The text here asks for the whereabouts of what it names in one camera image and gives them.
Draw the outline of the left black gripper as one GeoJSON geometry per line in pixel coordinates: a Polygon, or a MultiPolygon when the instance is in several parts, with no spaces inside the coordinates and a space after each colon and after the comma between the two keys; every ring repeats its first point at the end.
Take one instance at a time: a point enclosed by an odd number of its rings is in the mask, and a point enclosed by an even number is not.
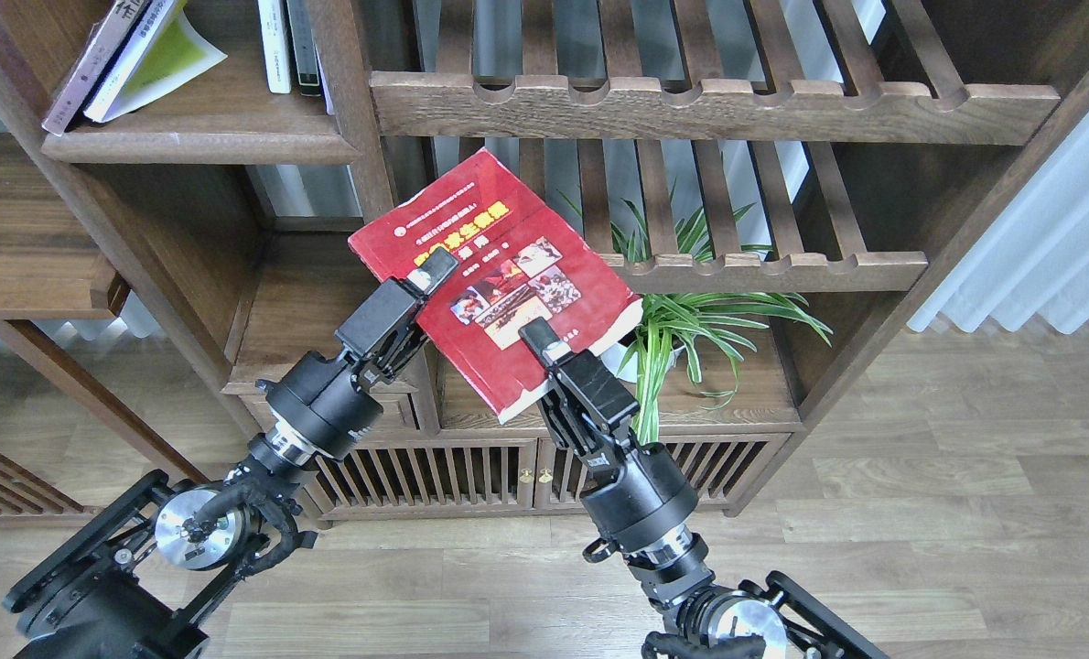
{"type": "Polygon", "coordinates": [[[416,317],[457,268],[451,251],[436,247],[409,279],[387,279],[339,326],[335,358],[311,351],[278,383],[259,381],[276,416],[261,446],[281,460],[345,459],[382,415],[370,389],[392,383],[423,346],[416,317]]]}

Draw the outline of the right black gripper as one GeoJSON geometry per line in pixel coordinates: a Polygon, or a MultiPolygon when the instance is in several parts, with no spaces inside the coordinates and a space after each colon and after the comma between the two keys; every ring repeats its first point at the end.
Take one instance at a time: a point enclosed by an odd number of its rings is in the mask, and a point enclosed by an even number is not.
{"type": "Polygon", "coordinates": [[[544,319],[519,329],[548,374],[540,410],[561,449],[587,469],[579,496],[599,539],[587,560],[619,551],[629,560],[675,560],[694,539],[685,521],[696,492],[665,446],[640,446],[631,418],[640,408],[624,385],[590,351],[574,353],[544,319]]]}

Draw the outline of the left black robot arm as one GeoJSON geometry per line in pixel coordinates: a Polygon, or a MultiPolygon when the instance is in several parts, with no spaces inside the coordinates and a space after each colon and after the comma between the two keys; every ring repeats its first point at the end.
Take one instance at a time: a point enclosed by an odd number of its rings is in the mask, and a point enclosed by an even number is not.
{"type": "Polygon", "coordinates": [[[427,301],[458,268],[433,251],[389,278],[340,328],[342,351],[311,351],[261,381],[276,425],[213,483],[152,469],[20,579],[2,605],[28,643],[22,658],[197,658],[201,626],[255,573],[316,541],[298,528],[297,493],[318,459],[348,456],[382,415],[370,391],[402,371],[425,333],[427,301]]]}

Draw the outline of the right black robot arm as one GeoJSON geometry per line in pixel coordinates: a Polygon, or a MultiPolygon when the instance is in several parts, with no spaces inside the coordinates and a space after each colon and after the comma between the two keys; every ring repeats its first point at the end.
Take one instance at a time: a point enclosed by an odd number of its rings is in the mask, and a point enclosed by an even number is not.
{"type": "Polygon", "coordinates": [[[656,658],[880,658],[883,652],[825,605],[772,571],[766,587],[715,583],[707,544],[687,529],[698,496],[662,446],[641,446],[631,429],[640,408],[590,351],[571,351],[544,319],[521,329],[548,376],[539,408],[555,444],[588,471],[582,505],[598,538],[585,559],[620,554],[664,630],[643,642],[656,658]]]}

